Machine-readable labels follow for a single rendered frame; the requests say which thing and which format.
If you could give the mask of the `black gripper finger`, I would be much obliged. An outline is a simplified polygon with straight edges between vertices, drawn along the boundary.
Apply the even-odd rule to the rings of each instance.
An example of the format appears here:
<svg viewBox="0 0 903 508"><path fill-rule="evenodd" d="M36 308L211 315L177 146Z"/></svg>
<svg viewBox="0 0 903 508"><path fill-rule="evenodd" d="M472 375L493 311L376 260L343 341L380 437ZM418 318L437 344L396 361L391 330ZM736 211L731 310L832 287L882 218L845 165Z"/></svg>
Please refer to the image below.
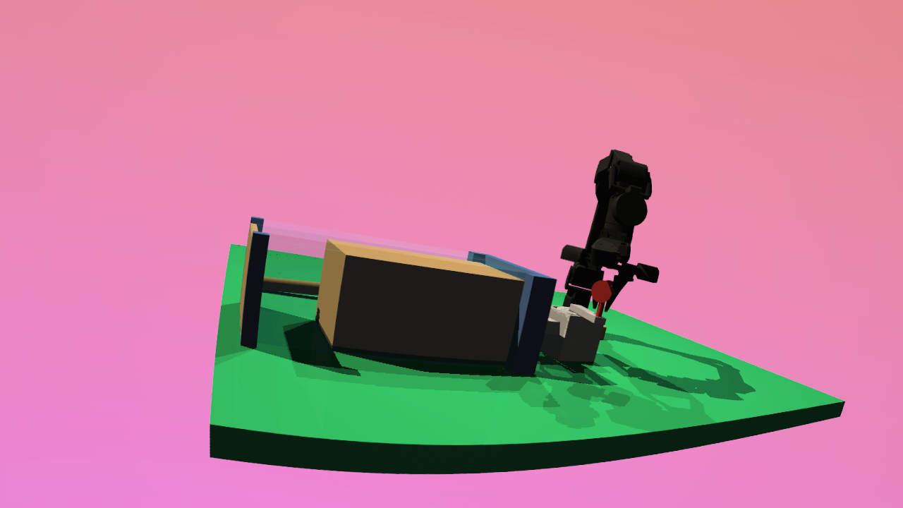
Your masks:
<svg viewBox="0 0 903 508"><path fill-rule="evenodd" d="M610 299L606 302L605 312L607 312L607 310L612 307L612 303L614 302L620 291L622 291L623 287L628 284L628 281L634 281L634 279L627 279L626 277L620 277L618 276L618 274L614 274L614 281L612 284L612 297L610 297Z"/></svg>
<svg viewBox="0 0 903 508"><path fill-rule="evenodd" d="M591 287L593 287L596 281L604 279L604 271L588 269L587 267L583 267L583 269L586 270L587 273L589 273ZM599 302L595 301L593 297L591 297L591 300L593 300L593 309L596 309Z"/></svg>

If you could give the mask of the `blue flat bar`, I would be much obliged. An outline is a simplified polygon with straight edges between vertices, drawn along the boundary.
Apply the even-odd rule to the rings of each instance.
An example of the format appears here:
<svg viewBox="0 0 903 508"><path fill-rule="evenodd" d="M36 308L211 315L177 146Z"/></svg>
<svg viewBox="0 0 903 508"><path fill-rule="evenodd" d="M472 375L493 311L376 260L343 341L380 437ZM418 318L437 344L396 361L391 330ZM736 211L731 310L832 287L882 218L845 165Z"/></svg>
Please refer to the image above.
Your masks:
<svg viewBox="0 0 903 508"><path fill-rule="evenodd" d="M484 254L484 253L483 253ZM538 365L538 357L540 355L540 350L544 341L545 328L548 316L550 315L550 310L552 307L552 300L554 300L554 290L556 287L557 279L553 279L547 274L542 274L539 272L535 272L533 270L526 269L520 265L516 265L512 262L503 260L503 258L498 258L495 256L491 256L490 254L484 254L486 256L490 256L493 258L497 258L503 262L509 263L510 265L515 265L516 267L520 267L520 269L528 270L528 272L532 272L533 274L541 274L541 276L546 277L546 285L544 291L543 301L541 303L540 314L538 316L538 322L535 326L535 332L533 333L533 343L531 345L531 351L528 358L528 364L526 364L526 369L524 374L535 374L535 368Z"/></svg>

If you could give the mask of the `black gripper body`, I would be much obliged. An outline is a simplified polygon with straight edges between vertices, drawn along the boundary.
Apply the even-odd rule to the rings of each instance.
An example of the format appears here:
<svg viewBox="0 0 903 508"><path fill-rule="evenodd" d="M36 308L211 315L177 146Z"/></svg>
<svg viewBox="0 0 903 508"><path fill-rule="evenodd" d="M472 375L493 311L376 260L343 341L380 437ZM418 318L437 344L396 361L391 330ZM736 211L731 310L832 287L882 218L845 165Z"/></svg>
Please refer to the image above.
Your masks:
<svg viewBox="0 0 903 508"><path fill-rule="evenodd" d="M626 227L618 226L612 223L605 223L603 229L604 231L607 231L607 237L618 238L618 234L625 235L626 243L631 243L634 234L634 229L628 229ZM585 248L567 244L562 248L561 258L570 262L586 262L585 267L587 267L588 269L600 271L602 269L602 266L595 266L590 263L591 253L590 250L585 250ZM657 279L659 277L659 270L657 267L644 265L641 263L638 263L637 265L622 263L621 265L617 265L616 269L613 270L618 270L618 276L620 277L633 279L634 275L636 275L637 279L640 279L642 281L650 281L652 283L657 283Z"/></svg>

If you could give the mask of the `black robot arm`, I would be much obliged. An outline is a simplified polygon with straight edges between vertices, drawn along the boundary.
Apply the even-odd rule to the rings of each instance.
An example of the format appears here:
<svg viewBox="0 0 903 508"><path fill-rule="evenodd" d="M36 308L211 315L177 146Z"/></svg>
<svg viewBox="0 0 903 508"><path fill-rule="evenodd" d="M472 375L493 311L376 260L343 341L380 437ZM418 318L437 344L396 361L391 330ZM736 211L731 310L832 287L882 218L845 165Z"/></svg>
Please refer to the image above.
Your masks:
<svg viewBox="0 0 903 508"><path fill-rule="evenodd" d="M618 238L607 237L603 227L612 223L634 229L645 221L648 214L645 200L652 194L650 171L648 165L636 163L629 153L612 149L609 157L599 161L594 183L599 202L585 250L590 250L592 265L613 270L619 262L628 263L630 243L626 243L623 234L618 234ZM589 308L591 290L586 289L591 289L591 282L589 273L583 269L585 263L575 262L569 269L565 284L568 290L562 303L565 308L570 308L570 303Z"/></svg>

